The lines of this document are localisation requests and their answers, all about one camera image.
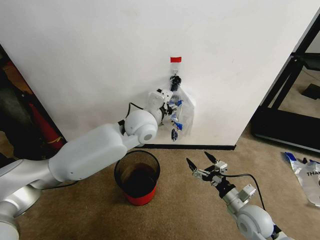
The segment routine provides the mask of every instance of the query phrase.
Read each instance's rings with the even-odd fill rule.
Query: red trash can base
[[[147,195],[144,195],[144,196],[141,196],[141,197],[132,197],[132,196],[129,196],[128,194],[126,194],[125,192],[123,192],[123,193],[124,193],[124,196],[126,197],[126,199],[128,199],[128,201],[131,204],[136,205],[136,206],[143,206],[143,205],[146,205],[147,203],[149,203],[152,200],[152,198],[155,195],[155,192],[156,192],[156,186]]]

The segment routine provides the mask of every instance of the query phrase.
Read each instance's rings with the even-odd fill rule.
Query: floor
[[[300,78],[304,84],[313,79],[304,73]],[[297,95],[299,89],[292,91]],[[295,101],[290,95],[281,107],[298,113],[306,111],[309,99],[303,100],[307,103],[294,105],[286,103]],[[320,113],[318,101],[309,101],[309,112]],[[114,181],[114,165],[111,165],[74,186],[43,191],[38,202],[17,218],[20,239],[244,239],[217,190],[209,183],[194,178],[188,168],[187,157],[199,168],[210,165],[203,150],[147,151],[158,158],[161,166],[156,194],[149,204],[133,206],[127,202]],[[308,202],[284,158],[283,152],[286,151],[299,159],[307,157],[320,161],[318,153],[252,137],[250,125],[234,151],[208,152],[228,163],[229,174],[250,173],[256,177],[266,210],[286,234],[296,240],[319,239],[320,209]],[[0,134],[0,152],[7,157],[12,156],[12,146],[3,133]],[[254,185],[247,177],[231,178],[230,181],[238,190],[249,183]],[[261,205],[258,195],[251,204]]]

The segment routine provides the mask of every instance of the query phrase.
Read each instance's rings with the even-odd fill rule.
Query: wire
[[[65,185],[61,185],[61,186],[54,186],[54,187],[49,187],[49,188],[44,188],[42,190],[49,190],[49,189],[60,189],[60,188],[66,188],[66,187],[70,187],[72,185],[77,184],[79,181],[74,181],[73,183],[70,184],[65,184]]]
[[[258,182],[257,180],[255,179],[254,176],[252,176],[251,174],[249,173],[245,173],[245,174],[239,174],[239,175],[224,175],[224,174],[221,174],[219,173],[220,176],[223,176],[223,177],[228,177],[228,178],[237,178],[237,177],[244,177],[244,176],[249,176],[253,179],[255,185],[256,185],[256,189],[258,190],[258,193],[259,193],[259,196],[260,196],[260,201],[261,201],[261,204],[262,204],[262,208],[263,210],[266,211],[266,208],[265,208],[265,204],[264,204],[264,201],[262,199],[262,195],[261,195],[261,192],[260,192],[260,188],[259,188],[259,185],[258,185]]]
[[[138,105],[134,104],[133,102],[129,102],[129,109],[128,109],[128,113],[127,113],[127,114],[126,114],[126,116],[125,116],[125,119],[126,119],[126,118],[129,116],[129,114],[130,114],[131,105],[135,106],[135,107],[136,107],[136,108],[138,108],[138,109],[143,110],[143,108],[142,108],[142,107],[140,107],[140,106],[138,106]]]

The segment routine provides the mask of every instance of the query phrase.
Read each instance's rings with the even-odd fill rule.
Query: plastic bag
[[[308,200],[320,208],[320,162],[310,160],[303,164],[292,153],[285,152],[285,155]]]
[[[164,128],[171,132],[172,141],[177,141],[191,134],[195,115],[195,104],[191,98],[178,86],[168,102],[171,113],[164,116]]]

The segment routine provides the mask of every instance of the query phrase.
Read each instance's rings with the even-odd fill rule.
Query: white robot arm
[[[0,240],[18,240],[15,217],[41,196],[42,189],[82,180],[123,158],[127,151],[152,141],[156,118],[146,110],[133,111],[114,124],[104,124],[66,143],[52,158],[21,159],[0,169]]]
[[[205,170],[197,169],[195,164],[187,158],[186,160],[192,170],[192,175],[203,181],[210,182],[218,190],[219,197],[226,203],[228,213],[233,217],[239,231],[246,239],[266,240],[272,238],[273,240],[293,240],[274,224],[269,213],[259,206],[249,204],[250,198],[256,192],[256,189],[251,184],[248,184],[238,192],[236,186],[231,184],[226,178],[228,176],[226,175],[228,164],[216,160],[213,155],[207,152],[204,153],[213,165]],[[241,176],[249,176],[249,174],[229,175],[229,177]]]

